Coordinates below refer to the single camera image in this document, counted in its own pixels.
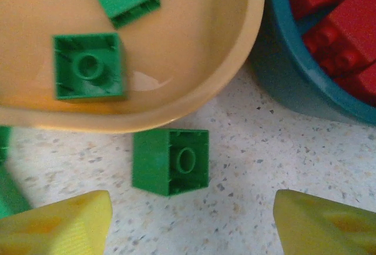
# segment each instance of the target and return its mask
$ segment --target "plastic bowl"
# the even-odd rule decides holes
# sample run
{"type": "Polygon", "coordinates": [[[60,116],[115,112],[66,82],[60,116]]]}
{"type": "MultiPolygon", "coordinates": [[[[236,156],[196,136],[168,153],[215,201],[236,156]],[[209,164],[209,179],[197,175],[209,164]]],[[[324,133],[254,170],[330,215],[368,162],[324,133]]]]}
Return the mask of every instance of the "plastic bowl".
{"type": "Polygon", "coordinates": [[[259,31],[264,0],[161,0],[117,30],[129,100],[55,100],[51,36],[114,32],[97,0],[0,0],[0,124],[135,132],[180,118],[236,74],[259,31]]]}
{"type": "Polygon", "coordinates": [[[376,108],[341,89],[305,48],[301,34],[321,16],[295,23],[289,0],[266,0],[251,53],[260,85],[293,111],[339,122],[376,124],[376,108]]]}

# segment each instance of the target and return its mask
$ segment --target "teal plastic bowl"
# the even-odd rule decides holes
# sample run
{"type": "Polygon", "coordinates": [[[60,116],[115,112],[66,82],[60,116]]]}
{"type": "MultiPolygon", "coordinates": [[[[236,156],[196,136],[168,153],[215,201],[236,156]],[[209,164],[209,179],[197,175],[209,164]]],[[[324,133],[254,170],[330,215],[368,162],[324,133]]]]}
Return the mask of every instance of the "teal plastic bowl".
{"type": "Polygon", "coordinates": [[[329,11],[296,22],[289,0],[266,0],[250,55],[257,80],[276,101],[293,111],[339,122],[376,124],[376,108],[333,82],[303,44],[301,35],[329,11]]]}

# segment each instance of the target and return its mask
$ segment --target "yellow plastic piece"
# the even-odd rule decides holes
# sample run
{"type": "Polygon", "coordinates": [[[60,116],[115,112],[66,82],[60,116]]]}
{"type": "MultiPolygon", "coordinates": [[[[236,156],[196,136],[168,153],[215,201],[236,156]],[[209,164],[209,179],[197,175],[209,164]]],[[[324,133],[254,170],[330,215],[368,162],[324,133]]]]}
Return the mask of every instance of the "yellow plastic piece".
{"type": "Polygon", "coordinates": [[[161,0],[118,30],[129,99],[55,100],[52,35],[115,32],[98,0],[0,0],[0,125],[98,132],[155,128],[198,109],[236,74],[264,0],[161,0]]]}
{"type": "Polygon", "coordinates": [[[273,212],[285,255],[376,254],[376,213],[293,190],[273,212]]]}
{"type": "Polygon", "coordinates": [[[97,190],[0,220],[0,255],[103,254],[112,218],[97,190]]]}

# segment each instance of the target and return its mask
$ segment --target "speckled countertop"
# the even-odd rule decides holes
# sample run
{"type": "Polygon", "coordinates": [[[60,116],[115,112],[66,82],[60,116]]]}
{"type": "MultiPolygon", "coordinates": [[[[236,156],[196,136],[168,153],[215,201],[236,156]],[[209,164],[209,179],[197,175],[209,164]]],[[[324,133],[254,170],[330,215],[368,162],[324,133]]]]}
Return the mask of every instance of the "speckled countertop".
{"type": "Polygon", "coordinates": [[[376,129],[293,113],[247,68],[169,126],[210,131],[208,189],[171,198],[133,189],[132,135],[16,128],[7,166],[34,206],[110,191],[108,255],[282,254],[278,189],[376,210],[376,129]]]}

